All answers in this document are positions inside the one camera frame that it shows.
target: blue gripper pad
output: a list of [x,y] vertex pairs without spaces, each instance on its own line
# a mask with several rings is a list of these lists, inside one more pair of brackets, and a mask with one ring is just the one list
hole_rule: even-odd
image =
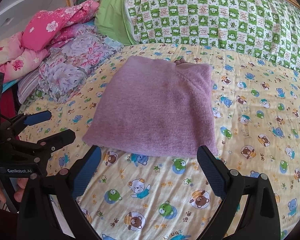
[[76,199],[85,192],[92,176],[101,161],[101,149],[95,147],[91,156],[86,160],[73,182],[72,198]]
[[210,157],[208,153],[203,149],[203,147],[199,147],[197,151],[197,160],[198,163],[207,177],[207,180],[213,190],[213,193],[221,197],[222,200],[226,197],[226,182],[224,181],[222,175],[219,173],[218,169],[212,162],[210,158],[215,158],[212,153],[210,153]]
[[24,124],[31,126],[40,122],[48,121],[50,120],[50,118],[51,118],[51,112],[47,110],[47,111],[43,111],[37,114],[32,114],[27,116],[27,118],[24,121]]

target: green fabric lining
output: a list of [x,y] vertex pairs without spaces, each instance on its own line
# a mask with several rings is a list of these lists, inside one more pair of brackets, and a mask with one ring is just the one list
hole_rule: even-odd
[[126,0],[101,0],[96,13],[98,31],[123,45],[137,44],[130,34],[130,23],[125,10]]

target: red rose print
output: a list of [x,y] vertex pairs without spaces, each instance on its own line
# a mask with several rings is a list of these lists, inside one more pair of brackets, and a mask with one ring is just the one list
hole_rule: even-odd
[[13,69],[17,71],[23,67],[23,60],[17,59],[13,64]]

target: pink floral blanket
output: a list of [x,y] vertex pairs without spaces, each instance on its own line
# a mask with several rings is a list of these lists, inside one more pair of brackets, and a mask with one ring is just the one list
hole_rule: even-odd
[[74,37],[77,28],[72,25],[89,21],[98,7],[99,3],[88,0],[69,8],[39,11],[24,32],[0,41],[0,72],[5,74],[3,82],[19,79],[39,67],[50,54],[51,46],[60,47]]

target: human hand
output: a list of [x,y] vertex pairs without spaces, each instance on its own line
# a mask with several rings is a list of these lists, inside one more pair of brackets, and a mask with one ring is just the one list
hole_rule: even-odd
[[[16,201],[21,202],[27,182],[28,182],[28,178],[18,178],[17,179],[17,183],[20,188],[14,194],[14,198]],[[0,188],[0,201],[2,201],[3,203],[5,203],[7,201],[1,188]]]

